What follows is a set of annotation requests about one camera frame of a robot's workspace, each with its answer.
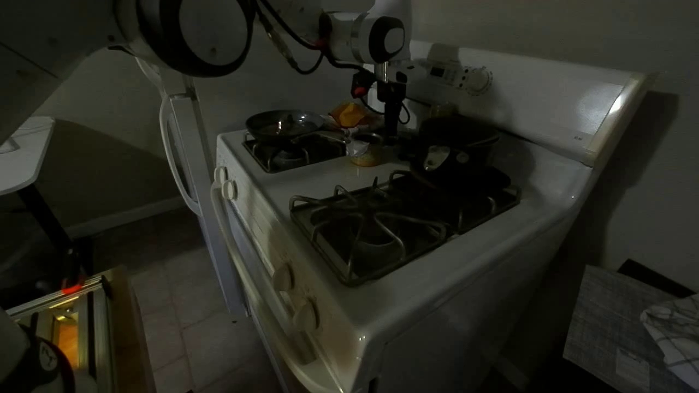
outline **white refrigerator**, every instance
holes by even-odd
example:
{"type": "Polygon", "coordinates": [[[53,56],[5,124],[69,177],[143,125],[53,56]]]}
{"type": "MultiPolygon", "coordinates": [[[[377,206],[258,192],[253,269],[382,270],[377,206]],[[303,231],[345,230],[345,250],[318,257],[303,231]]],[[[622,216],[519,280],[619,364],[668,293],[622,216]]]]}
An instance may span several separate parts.
{"type": "MultiPolygon", "coordinates": [[[[316,52],[291,40],[287,42],[302,69],[315,63],[316,52]]],[[[231,314],[244,315],[238,274],[229,259],[209,197],[216,137],[224,129],[244,129],[248,117],[266,110],[328,113],[351,99],[354,72],[335,69],[325,62],[313,74],[300,75],[289,67],[262,29],[254,32],[245,63],[228,76],[190,78],[143,62],[139,65],[161,91],[160,118],[168,163],[182,198],[199,217],[226,305],[231,314]]]]}

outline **baseboard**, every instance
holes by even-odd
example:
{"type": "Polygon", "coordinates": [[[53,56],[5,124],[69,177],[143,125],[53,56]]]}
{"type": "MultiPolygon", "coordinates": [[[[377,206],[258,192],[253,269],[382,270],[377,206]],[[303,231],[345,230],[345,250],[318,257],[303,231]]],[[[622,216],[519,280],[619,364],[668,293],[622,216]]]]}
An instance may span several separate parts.
{"type": "Polygon", "coordinates": [[[176,196],[170,199],[149,203],[148,205],[140,206],[135,209],[126,210],[103,217],[95,218],[87,222],[73,225],[66,228],[66,232],[71,238],[80,238],[98,234],[110,228],[118,227],[130,222],[143,220],[144,218],[152,217],[165,213],[176,208],[181,208],[185,205],[185,201],[181,196],[176,196]]]}
{"type": "Polygon", "coordinates": [[[505,379],[517,388],[520,392],[525,392],[529,385],[529,377],[523,373],[519,367],[515,366],[509,359],[499,357],[493,365],[505,379]]]}

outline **control panel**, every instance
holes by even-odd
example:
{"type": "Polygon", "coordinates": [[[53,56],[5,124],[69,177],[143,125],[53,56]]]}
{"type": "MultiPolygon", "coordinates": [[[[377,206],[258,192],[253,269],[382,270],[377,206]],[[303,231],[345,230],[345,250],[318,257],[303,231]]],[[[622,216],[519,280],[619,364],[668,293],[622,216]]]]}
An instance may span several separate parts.
{"type": "Polygon", "coordinates": [[[493,73],[484,66],[462,66],[456,62],[431,59],[422,59],[419,63],[427,69],[429,82],[449,86],[472,96],[484,94],[493,82],[493,73]]]}

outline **white gas stove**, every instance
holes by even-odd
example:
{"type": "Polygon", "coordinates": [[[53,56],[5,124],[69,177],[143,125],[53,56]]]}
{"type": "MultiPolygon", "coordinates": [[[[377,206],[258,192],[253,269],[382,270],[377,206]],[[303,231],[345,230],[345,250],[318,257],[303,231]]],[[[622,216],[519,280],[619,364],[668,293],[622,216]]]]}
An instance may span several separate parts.
{"type": "MultiPolygon", "coordinates": [[[[474,53],[480,60],[488,60],[486,52],[474,53]]],[[[610,85],[615,78],[623,81],[616,96],[603,94],[600,102],[585,102],[590,111],[607,111],[598,123],[592,124],[595,120],[590,120],[589,113],[580,106],[559,111],[550,120],[549,128],[554,132],[565,116],[571,117],[573,125],[592,124],[604,141],[588,141],[590,145],[584,148],[596,144],[597,150],[585,150],[578,145],[570,148],[568,141],[555,145],[552,141],[556,134],[539,135],[540,145],[502,135],[493,166],[517,186],[518,190],[510,194],[516,201],[505,203],[506,208],[468,231],[451,231],[436,243],[425,240],[428,233],[441,236],[441,228],[432,227],[424,236],[410,239],[407,249],[398,249],[402,257],[411,254],[410,258],[386,262],[381,267],[391,268],[380,274],[370,269],[366,273],[359,262],[355,270],[345,269],[347,255],[334,247],[330,232],[320,231],[313,236],[313,218],[309,215],[326,208],[328,198],[335,197],[332,201],[336,201],[342,197],[344,190],[351,194],[345,201],[352,203],[366,190],[387,190],[391,174],[406,171],[406,163],[395,159],[361,168],[346,157],[324,157],[287,170],[270,171],[270,166],[265,168],[246,145],[245,130],[228,129],[219,135],[215,179],[226,199],[225,220],[232,229],[233,247],[240,250],[239,255],[234,253],[236,268],[253,298],[250,308],[262,336],[270,341],[271,352],[306,389],[475,389],[497,358],[589,193],[600,167],[590,162],[595,162],[598,155],[608,155],[602,147],[618,138],[628,121],[624,116],[633,113],[644,91],[630,73],[605,73],[591,67],[502,54],[492,54],[490,60],[493,69],[511,62],[513,67],[523,64],[522,70],[536,73],[531,62],[540,62],[541,69],[554,67],[558,71],[550,79],[589,79],[591,87],[577,85],[571,89],[570,83],[564,85],[569,97],[559,103],[581,103],[582,98],[589,98],[592,87],[610,85]],[[336,192],[336,186],[342,189],[336,192]],[[430,243],[430,247],[407,251],[420,241],[430,243]]],[[[504,80],[503,86],[511,80],[504,80]]],[[[513,90],[526,91],[529,87],[513,90]]],[[[536,102],[518,97],[522,99],[508,102],[511,113],[536,107],[536,102]]],[[[527,116],[525,120],[531,120],[531,114],[527,116]]],[[[528,127],[543,124],[542,119],[539,123],[523,121],[522,130],[515,128],[513,132],[532,134],[528,127]]],[[[339,230],[346,224],[336,226],[339,230]]],[[[391,261],[394,258],[379,255],[391,261]]]]}

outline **robotic arm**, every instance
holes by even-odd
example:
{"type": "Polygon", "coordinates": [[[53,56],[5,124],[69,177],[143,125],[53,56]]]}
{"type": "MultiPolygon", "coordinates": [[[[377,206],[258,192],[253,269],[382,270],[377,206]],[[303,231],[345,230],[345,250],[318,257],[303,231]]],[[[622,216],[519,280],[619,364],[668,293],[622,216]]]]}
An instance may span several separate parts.
{"type": "Polygon", "coordinates": [[[29,0],[2,11],[0,143],[104,47],[189,76],[229,74],[245,61],[256,15],[285,57],[278,26],[340,68],[410,58],[408,0],[365,13],[325,12],[320,0],[29,0]]]}

